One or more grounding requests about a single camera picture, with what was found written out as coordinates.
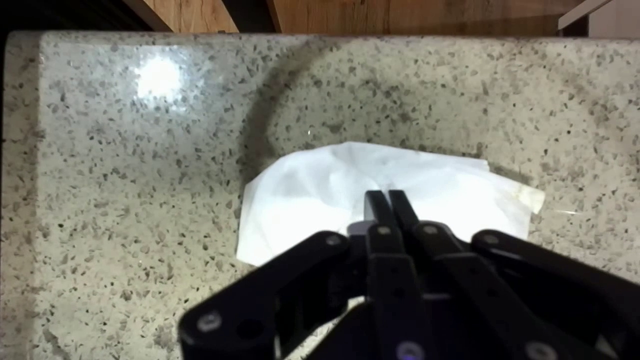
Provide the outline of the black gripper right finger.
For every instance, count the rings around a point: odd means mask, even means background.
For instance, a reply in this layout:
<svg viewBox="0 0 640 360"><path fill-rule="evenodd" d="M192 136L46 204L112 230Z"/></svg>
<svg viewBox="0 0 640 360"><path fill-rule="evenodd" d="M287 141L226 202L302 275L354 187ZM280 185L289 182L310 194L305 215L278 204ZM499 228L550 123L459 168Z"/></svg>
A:
<svg viewBox="0 0 640 360"><path fill-rule="evenodd" d="M498 354L524 360L640 360L640 287L498 230L469 245L390 202L427 291L469 311Z"/></svg>

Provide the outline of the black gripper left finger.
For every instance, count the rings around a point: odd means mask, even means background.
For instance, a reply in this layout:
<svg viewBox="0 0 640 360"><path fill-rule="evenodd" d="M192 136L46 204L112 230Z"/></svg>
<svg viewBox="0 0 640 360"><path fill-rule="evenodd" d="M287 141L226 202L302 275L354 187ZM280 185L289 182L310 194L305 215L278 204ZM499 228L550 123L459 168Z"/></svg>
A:
<svg viewBox="0 0 640 360"><path fill-rule="evenodd" d="M362 239L315 232L188 308L182 360L281 360L363 292Z"/></svg>

